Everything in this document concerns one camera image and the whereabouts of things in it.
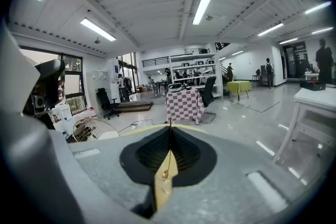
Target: white ceiling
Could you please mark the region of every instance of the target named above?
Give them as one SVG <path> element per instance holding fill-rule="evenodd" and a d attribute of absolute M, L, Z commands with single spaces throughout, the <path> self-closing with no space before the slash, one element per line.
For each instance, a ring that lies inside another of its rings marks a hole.
<path fill-rule="evenodd" d="M 188 14 L 183 44 L 221 41 L 257 42 L 259 32 L 284 22 L 268 37 L 281 40 L 296 32 L 332 24 L 328 14 L 318 11 L 309 16 L 302 12 L 328 0 L 211 0 L 206 15 L 192 25 L 200 0 L 192 0 L 190 11 L 185 0 L 13 0 L 10 23 L 20 29 L 30 28 L 39 38 L 57 37 L 67 45 L 83 46 L 93 54 L 108 56 L 164 47 L 179 43 L 182 15 Z M 80 24 L 85 17 L 98 24 L 117 40 L 110 42 Z"/>

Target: table leg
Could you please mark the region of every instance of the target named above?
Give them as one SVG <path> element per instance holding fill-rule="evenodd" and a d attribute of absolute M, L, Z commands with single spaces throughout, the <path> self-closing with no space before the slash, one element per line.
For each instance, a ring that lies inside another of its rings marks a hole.
<path fill-rule="evenodd" d="M 275 154 L 275 156 L 274 156 L 273 163 L 275 163 L 278 160 L 281 153 L 284 152 L 285 147 L 288 144 L 288 141 L 289 141 L 289 139 L 292 135 L 292 132 L 293 132 L 295 124 L 296 124 L 296 120 L 297 120 L 298 115 L 299 115 L 299 110 L 300 110 L 300 103 L 295 103 L 294 112 L 293 112 L 292 120 L 291 120 L 290 125 L 289 125 L 289 129 L 287 131 L 287 134 L 285 136 L 285 139 L 284 139 L 282 145 L 280 146 L 280 149 L 278 150 L 277 154 Z"/>

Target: checkered tablecloth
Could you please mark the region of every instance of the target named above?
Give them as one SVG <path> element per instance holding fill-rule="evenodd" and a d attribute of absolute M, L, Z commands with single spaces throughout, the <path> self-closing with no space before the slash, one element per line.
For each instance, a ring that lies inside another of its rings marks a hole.
<path fill-rule="evenodd" d="M 180 92 L 169 92 L 166 95 L 167 121 L 197 119 L 205 110 L 202 97 L 196 89 Z"/>

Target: man with backpack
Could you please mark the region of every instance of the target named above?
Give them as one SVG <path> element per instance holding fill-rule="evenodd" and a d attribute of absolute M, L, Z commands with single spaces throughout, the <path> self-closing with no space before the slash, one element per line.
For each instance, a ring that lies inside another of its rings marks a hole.
<path fill-rule="evenodd" d="M 118 75 L 118 84 L 119 84 L 119 88 L 121 89 L 122 95 L 125 98 L 125 101 L 130 101 L 130 95 L 128 93 L 128 89 L 127 89 L 127 78 L 124 78 L 122 76 L 122 74 Z"/>
<path fill-rule="evenodd" d="M 269 58 L 266 59 L 266 74 L 267 74 L 267 86 L 269 89 L 273 88 L 273 65 L 269 62 Z"/>

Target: white shelving unit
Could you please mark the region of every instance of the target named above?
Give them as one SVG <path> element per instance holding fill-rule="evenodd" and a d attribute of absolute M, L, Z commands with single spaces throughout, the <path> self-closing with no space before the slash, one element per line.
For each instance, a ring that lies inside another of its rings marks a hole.
<path fill-rule="evenodd" d="M 195 62 L 197 60 L 205 60 L 206 59 L 213 59 L 215 63 L 208 63 L 204 65 L 195 65 Z M 217 57 L 215 54 L 198 54 L 198 55 L 178 55 L 178 56 L 169 56 L 169 62 L 170 62 L 170 70 L 172 73 L 172 82 L 176 83 L 182 80 L 186 80 L 185 78 L 183 79 L 174 79 L 174 72 L 177 70 L 180 70 L 181 72 L 183 70 L 187 69 L 213 69 L 214 74 L 209 75 L 209 76 L 197 76 L 197 77 L 191 77 L 187 79 L 200 79 L 200 78 L 209 78 L 209 77 L 216 77 L 216 81 L 214 84 L 214 91 L 213 91 L 213 96 L 214 97 L 223 97 L 223 83 L 222 83 L 222 74 L 221 74 L 221 68 L 219 66 L 219 61 L 217 61 Z M 182 67 L 182 66 L 173 66 L 173 63 L 176 62 L 189 62 L 189 66 L 187 67 Z M 198 85 L 198 86 L 192 86 L 193 89 L 201 89 L 204 88 L 205 85 Z"/>

